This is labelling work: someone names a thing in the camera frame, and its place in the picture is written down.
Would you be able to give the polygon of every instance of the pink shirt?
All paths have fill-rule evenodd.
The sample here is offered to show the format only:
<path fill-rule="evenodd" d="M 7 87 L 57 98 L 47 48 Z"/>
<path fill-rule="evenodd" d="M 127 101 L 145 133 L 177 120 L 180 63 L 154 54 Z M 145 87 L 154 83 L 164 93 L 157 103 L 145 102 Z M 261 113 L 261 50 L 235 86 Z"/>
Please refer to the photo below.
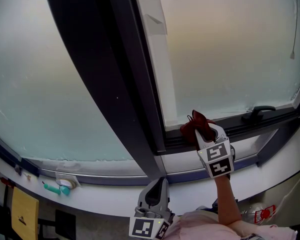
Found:
<path fill-rule="evenodd" d="M 257 226 L 244 221 L 221 225 L 217 214 L 195 210 L 181 217 L 175 216 L 164 240 L 240 240 L 251 234 L 265 240 L 295 240 L 297 237 L 292 229 L 276 225 Z"/>

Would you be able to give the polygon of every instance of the frosted glass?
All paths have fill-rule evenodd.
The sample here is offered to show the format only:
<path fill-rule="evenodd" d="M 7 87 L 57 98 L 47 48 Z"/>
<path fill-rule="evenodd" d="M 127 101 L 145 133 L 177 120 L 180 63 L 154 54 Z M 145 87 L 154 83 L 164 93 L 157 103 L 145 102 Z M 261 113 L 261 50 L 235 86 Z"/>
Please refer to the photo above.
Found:
<path fill-rule="evenodd" d="M 279 107 L 293 102 L 300 88 L 300 0 L 160 2 L 175 101 L 172 95 L 163 100 L 167 96 L 164 83 L 169 81 L 158 89 L 162 106 L 175 102 L 176 110 L 173 118 L 163 109 L 166 125 L 187 121 L 193 109 L 216 119 L 258 105 Z M 291 59 L 296 16 L 295 59 Z M 163 48 L 155 40 L 163 35 L 155 34 L 148 33 L 152 53 Z M 160 83 L 167 74 L 162 73 L 166 69 L 158 58 L 152 57 Z"/>
<path fill-rule="evenodd" d="M 24 158 L 132 160 L 82 82 L 47 0 L 0 0 L 0 138 Z"/>

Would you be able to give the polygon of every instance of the window handle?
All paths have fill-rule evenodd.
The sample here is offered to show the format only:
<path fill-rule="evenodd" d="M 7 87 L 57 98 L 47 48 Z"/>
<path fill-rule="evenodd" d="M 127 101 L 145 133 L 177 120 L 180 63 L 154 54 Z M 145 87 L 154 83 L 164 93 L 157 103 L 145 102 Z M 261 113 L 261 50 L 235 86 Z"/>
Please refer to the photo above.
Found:
<path fill-rule="evenodd" d="M 245 123 L 254 124 L 264 117 L 264 110 L 276 111 L 274 106 L 255 106 L 252 112 L 246 113 L 241 117 L 241 120 Z"/>

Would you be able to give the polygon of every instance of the dark gray window frame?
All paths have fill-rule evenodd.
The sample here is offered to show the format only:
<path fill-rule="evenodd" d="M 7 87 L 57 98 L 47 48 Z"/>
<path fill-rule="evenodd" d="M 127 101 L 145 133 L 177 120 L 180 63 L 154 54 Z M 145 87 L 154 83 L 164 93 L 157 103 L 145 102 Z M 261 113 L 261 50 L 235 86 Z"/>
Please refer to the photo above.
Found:
<path fill-rule="evenodd" d="M 115 186 L 146 185 L 165 176 L 170 183 L 208 177 L 204 169 L 166 174 L 162 155 L 195 150 L 179 130 L 165 132 L 160 100 L 137 0 L 48 0 L 64 45 L 103 116 L 146 176 L 77 174 L 82 183 Z M 300 127 L 297 107 L 264 113 L 256 124 L 241 115 L 217 121 L 231 142 L 277 130 L 257 154 L 235 161 L 234 167 L 265 163 Z M 54 177 L 21 158 L 0 140 L 0 157 L 35 175 Z"/>

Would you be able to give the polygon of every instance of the black cable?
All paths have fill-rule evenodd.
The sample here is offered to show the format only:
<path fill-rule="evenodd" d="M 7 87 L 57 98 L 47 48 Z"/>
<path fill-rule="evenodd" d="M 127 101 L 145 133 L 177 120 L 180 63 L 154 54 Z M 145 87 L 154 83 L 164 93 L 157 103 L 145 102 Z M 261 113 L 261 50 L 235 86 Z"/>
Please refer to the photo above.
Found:
<path fill-rule="evenodd" d="M 298 25 L 298 0 L 296 0 L 296 18 L 295 18 L 295 32 L 294 32 L 294 42 L 293 48 L 290 55 L 290 59 L 295 59 L 295 44 L 296 44 L 296 36 L 297 36 L 297 25 Z"/>

